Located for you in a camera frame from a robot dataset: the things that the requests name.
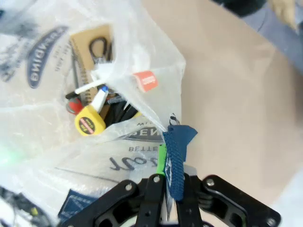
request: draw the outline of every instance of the red tag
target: red tag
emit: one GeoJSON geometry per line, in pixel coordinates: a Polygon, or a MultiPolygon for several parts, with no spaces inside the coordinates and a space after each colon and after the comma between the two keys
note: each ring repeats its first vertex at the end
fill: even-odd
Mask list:
{"type": "Polygon", "coordinates": [[[151,71],[138,72],[134,75],[142,92],[147,92],[158,86],[157,78],[151,71]]]}

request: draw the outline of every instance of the clear plastic bag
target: clear plastic bag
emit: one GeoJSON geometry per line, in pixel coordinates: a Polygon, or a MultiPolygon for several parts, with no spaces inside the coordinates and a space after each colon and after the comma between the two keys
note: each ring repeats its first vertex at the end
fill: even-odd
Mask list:
{"type": "Polygon", "coordinates": [[[124,179],[154,174],[162,137],[145,117],[110,126],[99,137],[50,150],[0,171],[1,186],[24,194],[56,222],[70,189],[99,197],[124,179]]]}
{"type": "MultiPolygon", "coordinates": [[[[155,172],[169,118],[173,114],[181,120],[185,61],[139,0],[36,0],[16,10],[18,2],[1,6],[0,115],[5,130],[0,154],[9,151],[19,159],[1,169],[0,185],[23,193],[56,221],[69,189],[100,196],[123,179],[139,182],[155,172]],[[102,24],[111,25],[115,57],[101,80],[148,119],[130,119],[87,138],[65,110],[64,94],[72,87],[68,40],[70,34],[102,24]],[[135,76],[140,72],[152,72],[158,85],[143,92],[135,76]]],[[[102,74],[102,65],[92,73],[102,74]]]]}
{"type": "MultiPolygon", "coordinates": [[[[172,114],[181,119],[181,80],[185,60],[140,1],[123,1],[111,6],[116,60],[113,71],[104,81],[161,131],[167,131],[172,114]],[[142,92],[134,76],[142,71],[153,72],[158,86],[142,92]]],[[[102,65],[94,73],[102,74],[102,65]]]]}

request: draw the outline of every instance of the person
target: person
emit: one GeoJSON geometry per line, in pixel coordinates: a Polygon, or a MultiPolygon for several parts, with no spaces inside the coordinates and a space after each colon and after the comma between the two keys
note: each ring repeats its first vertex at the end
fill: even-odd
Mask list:
{"type": "Polygon", "coordinates": [[[267,0],[276,16],[293,30],[297,31],[298,26],[295,21],[295,0],[267,0]]]}

